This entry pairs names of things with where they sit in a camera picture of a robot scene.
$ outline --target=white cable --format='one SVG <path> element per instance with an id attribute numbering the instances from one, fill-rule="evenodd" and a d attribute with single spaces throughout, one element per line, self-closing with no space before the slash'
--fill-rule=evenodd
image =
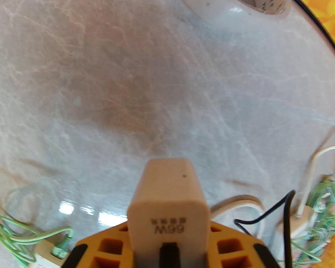
<path id="1" fill-rule="evenodd" d="M 252 195 L 237 195 L 235 197 L 225 199 L 212 206 L 211 219 L 216 218 L 217 216 L 225 213 L 228 210 L 242 207 L 248 207 L 255 210 L 258 213 L 258 217 L 265 213 L 265 209 L 262 206 L 261 202 L 258 200 L 258 198 Z M 265 219 L 262 219 L 258 223 L 258 228 L 254 234 L 254 237 L 260 239 L 263 235 L 264 228 L 265 228 Z"/>
<path id="2" fill-rule="evenodd" d="M 301 200 L 301 202 L 299 204 L 298 210 L 296 212 L 296 217 L 298 217 L 298 218 L 300 218 L 302 216 L 302 214 L 303 214 L 305 205 L 306 205 L 307 200 L 308 200 L 308 196 L 309 196 L 310 190 L 312 189 L 313 180 L 314 180 L 314 173 L 315 173 L 315 167 L 316 167 L 317 160 L 318 160 L 318 158 L 321 155 L 323 155 L 324 153 L 326 153 L 326 152 L 328 152 L 330 150 L 335 150 L 335 145 L 327 147 L 327 148 L 324 148 L 324 149 L 316 152 L 315 155 L 312 158 L 312 161 L 310 163 L 309 173 L 308 173 L 308 181 L 307 181 L 307 184 L 305 186 L 305 192 L 304 192 L 303 198 L 302 198 L 302 200 Z"/>

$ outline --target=cable connector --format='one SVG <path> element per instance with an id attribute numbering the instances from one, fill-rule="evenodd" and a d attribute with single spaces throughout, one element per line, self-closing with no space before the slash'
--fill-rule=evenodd
<path id="1" fill-rule="evenodd" d="M 66 234 L 61 242 L 55 244 L 51 251 L 51 254 L 59 259 L 64 259 L 68 254 L 68 245 L 71 240 L 72 237 Z"/>
<path id="2" fill-rule="evenodd" d="M 55 245 L 48 240 L 41 240 L 35 245 L 33 253 L 35 255 L 35 262 L 30 263 L 26 268 L 60 268 L 65 259 L 60 259 L 51 254 Z"/>

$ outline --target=tape roll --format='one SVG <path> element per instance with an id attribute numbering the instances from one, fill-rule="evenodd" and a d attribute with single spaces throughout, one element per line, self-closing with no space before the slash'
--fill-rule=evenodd
<path id="1" fill-rule="evenodd" d="M 285 18 L 291 0 L 254 0 L 255 5 L 243 0 L 183 0 L 200 18 L 210 24 L 231 31 L 246 31 L 266 22 Z"/>

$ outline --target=charger plug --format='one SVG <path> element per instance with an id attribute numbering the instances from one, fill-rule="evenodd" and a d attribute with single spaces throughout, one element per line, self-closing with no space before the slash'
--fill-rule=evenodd
<path id="1" fill-rule="evenodd" d="M 174 259 L 174 267 L 205 267 L 210 208 L 188 159 L 147 163 L 128 208 L 128 227 L 137 267 L 161 267 L 161 258 Z"/>
<path id="2" fill-rule="evenodd" d="M 72 237 L 66 234 L 61 242 L 55 244 L 51 251 L 51 254 L 53 256 L 56 256 L 57 258 L 64 259 L 68 254 L 68 246 L 71 240 Z"/>
<path id="3" fill-rule="evenodd" d="M 35 245 L 33 252 L 36 257 L 36 262 L 31 263 L 28 268 L 60 268 L 65 262 L 67 255 L 63 259 L 51 254 L 55 245 L 48 240 L 41 240 Z"/>

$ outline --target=white surface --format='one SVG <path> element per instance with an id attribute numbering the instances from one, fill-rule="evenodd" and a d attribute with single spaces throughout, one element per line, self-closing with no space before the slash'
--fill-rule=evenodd
<path id="1" fill-rule="evenodd" d="M 210 208 L 191 161 L 149 161 L 128 208 L 137 267 L 159 267 L 160 248 L 175 243 L 182 268 L 205 268 L 210 220 Z"/>
<path id="2" fill-rule="evenodd" d="M 123 222 L 152 157 L 269 208 L 334 125 L 335 57 L 296 9 L 231 34 L 181 0 L 0 0 L 0 212 L 42 229 Z"/>

